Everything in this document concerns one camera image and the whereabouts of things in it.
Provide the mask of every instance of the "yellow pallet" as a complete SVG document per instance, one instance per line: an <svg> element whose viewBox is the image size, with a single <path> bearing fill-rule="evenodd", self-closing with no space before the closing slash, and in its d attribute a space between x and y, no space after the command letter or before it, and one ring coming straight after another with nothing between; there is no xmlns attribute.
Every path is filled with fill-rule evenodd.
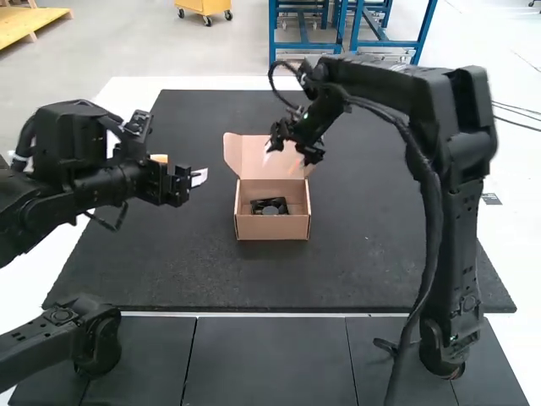
<svg viewBox="0 0 541 406"><path fill-rule="evenodd" d="M175 0L178 8L178 16L184 18L184 9L201 14L205 24L212 25L212 14L225 13L227 19L232 19L231 0Z"/></svg>
<svg viewBox="0 0 541 406"><path fill-rule="evenodd" d="M16 41L34 42L36 31L56 19L72 19L69 8L0 8L0 49Z"/></svg>

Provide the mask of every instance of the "computer fan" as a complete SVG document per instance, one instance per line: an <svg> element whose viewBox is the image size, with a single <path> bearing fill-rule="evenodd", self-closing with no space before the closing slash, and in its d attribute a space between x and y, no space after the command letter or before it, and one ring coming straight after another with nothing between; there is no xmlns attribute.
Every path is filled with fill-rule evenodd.
<svg viewBox="0 0 541 406"><path fill-rule="evenodd" d="M252 214L262 216L276 216L289 214L285 197L273 197L270 199L251 200Z"/></svg>

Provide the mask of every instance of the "yellow cart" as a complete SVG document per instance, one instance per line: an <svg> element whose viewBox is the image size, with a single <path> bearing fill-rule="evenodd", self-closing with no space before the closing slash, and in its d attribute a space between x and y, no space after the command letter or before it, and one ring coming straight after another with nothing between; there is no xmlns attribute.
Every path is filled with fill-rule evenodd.
<svg viewBox="0 0 541 406"><path fill-rule="evenodd" d="M212 14L224 13L227 21L233 19L231 0L175 0L178 8L178 17L184 18L184 9L201 14L207 27L212 26Z"/></svg>

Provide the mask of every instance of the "black cable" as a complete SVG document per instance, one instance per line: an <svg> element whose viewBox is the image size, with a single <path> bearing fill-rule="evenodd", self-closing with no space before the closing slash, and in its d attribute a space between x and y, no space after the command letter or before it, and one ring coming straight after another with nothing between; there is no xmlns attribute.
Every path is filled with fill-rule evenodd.
<svg viewBox="0 0 541 406"><path fill-rule="evenodd" d="M512 112L514 114L518 114L519 116L527 117L527 118L529 118L531 120L541 121L541 118L532 117L529 114L526 114L524 112L517 112L517 111L513 110L512 108L502 107L502 106L498 106L496 104L494 104L493 106L496 107L496 108L501 108L502 110L506 110L507 112Z"/></svg>
<svg viewBox="0 0 541 406"><path fill-rule="evenodd" d="M284 68L286 68L287 70L292 72L295 75L295 77L298 76L298 71L289 62L286 62L286 61L274 61L270 65L269 73L267 74L268 77L269 77L269 83L270 83L270 88L272 89L272 93L274 93L274 95L276 97L278 97L278 99L280 99L281 102L284 103L286 106L292 108L293 110L298 110L300 108L300 106L296 106L293 103L291 103L288 99L286 99L286 97L282 96L280 91L278 91L278 89L274 86L274 71L279 66L283 66Z"/></svg>
<svg viewBox="0 0 541 406"><path fill-rule="evenodd" d="M532 114L537 114L538 116L541 116L541 112L536 112L535 110L528 110L527 108L524 108L524 107L519 107L519 106L513 106L512 104L505 104L505 103L502 103L500 101L492 101L492 104L493 105L501 105L501 106L505 106L505 107L510 107L510 108L514 108L516 110L523 110L524 112L530 112Z"/></svg>
<svg viewBox="0 0 541 406"><path fill-rule="evenodd" d="M426 232L426 254L423 275L421 276L421 284L418 290L418 296L415 299L413 308L407 318L406 324L402 328L400 341L396 351L395 361L392 367L391 377L387 386L385 395L385 406L392 406L396 402L396 387L400 381L401 373L407 348L411 343L412 331L418 322L421 311L429 298L432 285L434 283L435 274L438 266L438 256L440 253L440 245L443 233L443 203L440 177L432 168L432 158L428 159L419 146L418 142L413 137L411 130L406 123L396 115L391 114L379 103L362 97L350 96L346 90L336 84L322 84L320 82L312 82L314 86L337 91L345 102L357 107L368 110L378 117L382 118L387 123L393 124L398 133L406 143L409 152L413 154L413 158L417 161L418 176L417 179L421 187L421 195L423 196L424 213L426 217L425 232Z"/></svg>
<svg viewBox="0 0 541 406"><path fill-rule="evenodd" d="M529 125L526 125L526 124L520 124L520 123L517 123L515 121L508 120L507 118L498 117L496 115L494 115L494 118L496 118L496 119L498 119L500 121L504 121L504 122L509 123L509 124L516 125L517 127L522 127L524 129L531 129L532 131L537 131L537 132L541 133L541 129L538 129L536 127L532 127L532 126L529 126Z"/></svg>

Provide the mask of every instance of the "mat seam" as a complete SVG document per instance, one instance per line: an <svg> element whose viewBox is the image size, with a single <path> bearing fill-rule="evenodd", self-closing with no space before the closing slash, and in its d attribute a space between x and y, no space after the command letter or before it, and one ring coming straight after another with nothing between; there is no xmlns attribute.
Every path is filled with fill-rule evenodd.
<svg viewBox="0 0 541 406"><path fill-rule="evenodd" d="M186 386L188 385L189 365L192 361L192 352L194 351L195 332L197 331L198 321L199 321L199 318L196 317L195 323L194 323L194 334L192 335L192 343L189 347L188 363L186 364L186 374L184 374L183 394L180 397L180 406L183 406L184 404L184 395L186 394Z"/></svg>
<svg viewBox="0 0 541 406"><path fill-rule="evenodd" d="M352 357L352 346L349 341L349 331L347 330L347 318L344 317L344 326L346 327L346 340L347 340L347 350L349 351L349 365L352 367L352 376L353 376L353 387L355 388L355 401L358 404L358 393L357 393L357 381L355 380L355 370L353 369L353 357Z"/></svg>

